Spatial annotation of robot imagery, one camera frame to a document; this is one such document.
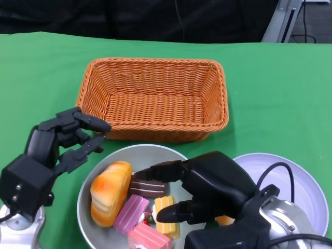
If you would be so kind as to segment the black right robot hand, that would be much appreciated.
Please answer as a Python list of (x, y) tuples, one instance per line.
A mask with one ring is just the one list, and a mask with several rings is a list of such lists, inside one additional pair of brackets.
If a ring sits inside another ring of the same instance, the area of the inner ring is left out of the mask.
[(164, 207), (157, 214), (161, 223), (190, 225), (213, 221), (219, 216), (237, 218), (256, 192), (256, 184), (234, 160), (213, 151), (186, 161), (155, 164), (135, 173), (144, 181), (182, 182), (190, 200)]

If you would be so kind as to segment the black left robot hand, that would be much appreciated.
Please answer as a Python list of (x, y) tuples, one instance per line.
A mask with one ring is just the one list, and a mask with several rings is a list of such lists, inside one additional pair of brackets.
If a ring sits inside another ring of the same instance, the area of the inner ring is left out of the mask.
[(86, 163), (89, 154), (103, 151), (101, 144), (111, 129), (106, 121), (74, 107), (34, 126), (24, 153), (57, 175), (70, 173)]

